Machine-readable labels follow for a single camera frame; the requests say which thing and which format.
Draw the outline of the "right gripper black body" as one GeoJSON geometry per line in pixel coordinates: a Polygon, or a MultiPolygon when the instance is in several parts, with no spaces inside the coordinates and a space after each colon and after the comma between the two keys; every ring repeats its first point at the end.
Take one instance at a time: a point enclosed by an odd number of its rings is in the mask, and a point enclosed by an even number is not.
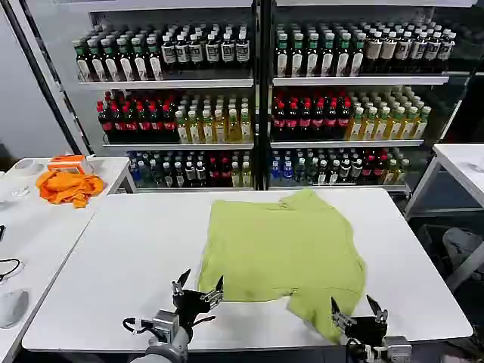
{"type": "Polygon", "coordinates": [[[354,317],[344,327],[343,332],[348,338],[353,338],[361,344],[381,346],[383,338],[386,336],[387,323],[377,321],[375,317],[371,316],[354,317]]]}

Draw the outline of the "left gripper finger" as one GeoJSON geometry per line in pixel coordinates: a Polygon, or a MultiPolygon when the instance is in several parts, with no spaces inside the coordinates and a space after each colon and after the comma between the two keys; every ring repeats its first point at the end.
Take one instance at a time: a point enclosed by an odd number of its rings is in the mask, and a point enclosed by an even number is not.
{"type": "Polygon", "coordinates": [[[177,281],[172,282],[172,295],[173,296],[182,296],[184,294],[183,287],[191,273],[191,270],[188,269],[187,271],[183,272],[177,281]]]}
{"type": "Polygon", "coordinates": [[[208,293],[202,293],[200,299],[205,303],[220,303],[223,300],[224,296],[223,280],[224,276],[222,275],[218,280],[215,288],[208,293]]]}

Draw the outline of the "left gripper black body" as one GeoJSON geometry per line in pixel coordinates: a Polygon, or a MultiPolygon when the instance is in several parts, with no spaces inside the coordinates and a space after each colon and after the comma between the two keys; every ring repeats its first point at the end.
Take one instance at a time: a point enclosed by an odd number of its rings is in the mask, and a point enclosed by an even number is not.
{"type": "Polygon", "coordinates": [[[207,303],[200,298],[202,292],[184,290],[182,296],[173,296],[175,314],[179,318],[179,325],[184,329],[192,328],[199,314],[208,313],[217,306],[217,303],[207,303]]]}

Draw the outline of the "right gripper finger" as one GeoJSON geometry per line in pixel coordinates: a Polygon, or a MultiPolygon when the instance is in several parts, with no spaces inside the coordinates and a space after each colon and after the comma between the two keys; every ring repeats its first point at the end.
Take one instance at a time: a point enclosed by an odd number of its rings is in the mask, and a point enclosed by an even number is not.
{"type": "Polygon", "coordinates": [[[378,324],[385,324],[388,318],[388,311],[386,309],[381,309],[380,304],[371,296],[366,295],[366,298],[372,312],[374,313],[375,321],[378,324]]]}
{"type": "Polygon", "coordinates": [[[342,333],[346,334],[351,327],[356,325],[356,320],[351,316],[342,313],[333,297],[330,298],[330,303],[333,323],[341,330],[342,333]]]}

